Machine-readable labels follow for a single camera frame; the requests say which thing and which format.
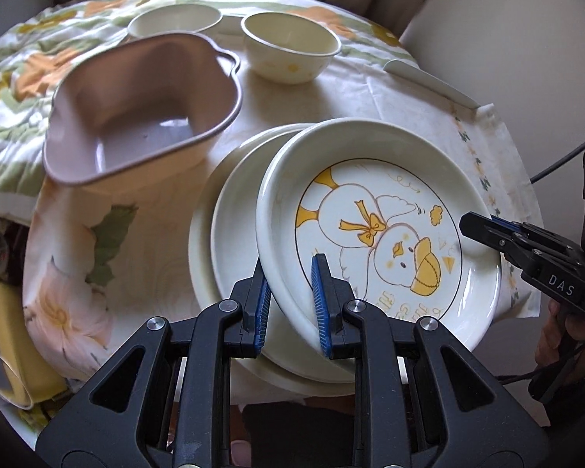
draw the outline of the human hand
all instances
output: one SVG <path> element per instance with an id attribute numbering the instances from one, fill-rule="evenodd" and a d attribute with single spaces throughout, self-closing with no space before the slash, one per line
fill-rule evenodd
<path id="1" fill-rule="evenodd" d="M 535 350 L 535 362 L 539 366 L 553 364 L 559 360 L 559 343 L 562 340 L 562 333 L 557 325 L 557 314 L 559 314 L 560 305 L 554 300 L 548 303 L 550 313 L 548 320 L 541 328 L 540 340 Z M 582 321 L 575 315 L 568 315 L 566 319 L 566 331 L 577 341 L 585 341 L 585 321 Z M 585 377 L 585 349 L 582 350 L 574 370 L 568 375 L 564 384 L 571 384 Z"/>

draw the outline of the bolt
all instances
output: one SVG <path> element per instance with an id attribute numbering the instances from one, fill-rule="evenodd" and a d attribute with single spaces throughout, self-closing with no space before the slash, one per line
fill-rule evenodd
<path id="1" fill-rule="evenodd" d="M 426 331 L 435 331 L 438 328 L 438 321 L 433 317 L 423 317 L 420 319 L 420 326 Z"/>
<path id="2" fill-rule="evenodd" d="M 219 303 L 219 309 L 229 313 L 238 307 L 238 303 L 234 299 L 226 299 Z"/>
<path id="3" fill-rule="evenodd" d="M 147 328 L 150 331 L 157 331 L 165 326 L 165 319 L 162 317 L 152 317 L 147 321 Z"/>
<path id="4" fill-rule="evenodd" d="M 366 309 L 366 303 L 364 301 L 360 301 L 359 299 L 354 299 L 353 301 L 349 301 L 347 303 L 347 309 L 354 313 L 359 313 Z"/>

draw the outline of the white bowl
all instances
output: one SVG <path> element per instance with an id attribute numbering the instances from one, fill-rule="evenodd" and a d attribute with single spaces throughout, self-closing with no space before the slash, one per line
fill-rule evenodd
<path id="1" fill-rule="evenodd" d="M 214 7 L 201 4 L 178 4 L 148 10 L 128 25 L 128 35 L 143 39 L 167 32 L 203 32 L 217 24 L 222 14 Z"/>
<path id="2" fill-rule="evenodd" d="M 210 233 L 216 202 L 225 181 L 234 170 L 234 167 L 254 148 L 281 133 L 289 132 L 292 129 L 303 129 L 307 126 L 309 125 L 289 124 L 266 130 L 250 138 L 230 152 L 208 178 L 193 212 L 188 238 L 188 264 L 191 282 L 201 309 L 205 309 L 223 299 L 213 272 Z M 269 317 L 269 328 L 273 330 L 275 325 L 271 321 L 272 318 Z M 279 367 L 264 355 L 260 355 L 257 359 L 234 359 L 232 367 L 235 364 L 242 365 L 255 376 L 273 386 L 300 395 L 337 396 L 354 392 L 352 384 L 328 384 L 312 381 Z"/>
<path id="3" fill-rule="evenodd" d="M 277 83 L 311 81 L 342 48 L 338 36 L 325 26 L 285 12 L 248 15 L 241 28 L 250 67 Z"/>
<path id="4" fill-rule="evenodd" d="M 264 175 L 262 268 L 279 307 L 318 352 L 314 253 L 326 253 L 332 275 L 360 299 L 409 321 L 436 316 L 472 350 L 493 319 L 500 257 L 461 236 L 468 211 L 488 216 L 468 178 L 428 141 L 381 121 L 326 121 L 288 141 Z"/>
<path id="5" fill-rule="evenodd" d="M 309 124 L 291 125 L 252 149 L 221 190 L 213 214 L 210 253 L 214 277 L 222 298 L 234 284 L 253 274 L 258 257 L 256 201 L 264 173 L 281 147 Z M 275 301 L 271 302 L 266 342 L 262 353 L 279 367 L 310 380 L 351 383 L 351 375 L 338 365 L 325 364 L 290 325 Z"/>

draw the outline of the duck illustration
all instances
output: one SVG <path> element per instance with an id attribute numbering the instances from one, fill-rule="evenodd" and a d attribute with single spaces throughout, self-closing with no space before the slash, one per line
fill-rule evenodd
<path id="1" fill-rule="evenodd" d="M 421 296 L 435 292 L 440 263 L 431 240 L 401 221 L 417 209 L 414 204 L 397 196 L 375 197 L 357 183 L 336 184 L 329 169 L 314 181 L 331 191 L 317 210 L 299 207 L 296 227 L 316 220 L 325 237 L 342 248 L 342 277 L 358 297 L 366 296 L 371 264 L 385 283 L 408 287 Z"/>

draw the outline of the black cable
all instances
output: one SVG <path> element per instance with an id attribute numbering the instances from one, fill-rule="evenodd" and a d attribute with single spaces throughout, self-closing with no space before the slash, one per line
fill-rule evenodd
<path id="1" fill-rule="evenodd" d="M 566 362 L 568 362 L 571 358 L 579 355 L 583 350 L 585 350 L 585 343 L 583 343 L 581 346 L 578 346 L 571 353 L 566 354 L 562 359 L 559 359 L 557 362 L 554 362 L 553 364 L 539 367 L 537 369 L 534 369 L 533 371 L 530 371 L 522 375 L 499 375 L 497 376 L 497 379 L 501 385 L 509 385 L 516 382 L 521 382 L 522 380 L 531 380 L 531 378 L 540 374 L 542 371 L 551 368 L 562 367 L 563 365 L 565 365 Z"/>
<path id="2" fill-rule="evenodd" d="M 559 169 L 559 167 L 567 164 L 570 160 L 572 160 L 572 158 L 577 156 L 581 151 L 585 151 L 585 142 L 583 144 L 581 144 L 580 146 L 577 146 L 576 148 L 572 149 L 572 151 L 570 151 L 566 156 L 564 156 L 560 160 L 557 160 L 550 167 L 546 167 L 546 169 L 544 169 L 542 172 L 537 173 L 535 176 L 533 176 L 531 178 L 531 184 L 535 184 L 540 179 L 545 178 L 546 176 L 548 176 L 552 172 L 555 172 L 557 169 Z"/>

